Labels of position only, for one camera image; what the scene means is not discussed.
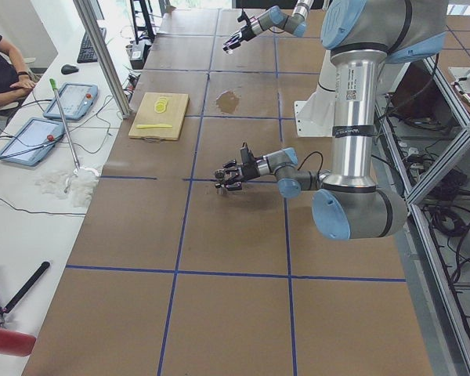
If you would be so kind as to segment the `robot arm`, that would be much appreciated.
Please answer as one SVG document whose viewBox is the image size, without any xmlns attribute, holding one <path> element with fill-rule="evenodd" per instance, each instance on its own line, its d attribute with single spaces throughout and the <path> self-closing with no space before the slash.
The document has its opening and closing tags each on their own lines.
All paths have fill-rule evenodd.
<svg viewBox="0 0 470 376">
<path fill-rule="evenodd" d="M 313 191 L 317 229 L 332 240 L 387 237 L 407 220 L 402 197 L 371 178 L 374 106 L 383 64 L 410 63 L 443 48 L 445 1 L 332 1 L 325 4 L 320 40 L 336 70 L 330 171 L 303 172 L 294 149 L 255 157 L 247 146 L 240 159 L 216 171 L 216 188 L 272 175 L 280 194 Z"/>
<path fill-rule="evenodd" d="M 223 51 L 232 54 L 242 42 L 248 42 L 265 31 L 288 33 L 298 38 L 305 36 L 308 27 L 306 20 L 313 10 L 313 4 L 314 1 L 297 1 L 291 14 L 285 13 L 278 5 L 272 5 L 260 15 L 249 16 L 240 2 L 237 22 L 244 22 L 244 26 L 223 43 Z"/>
</svg>

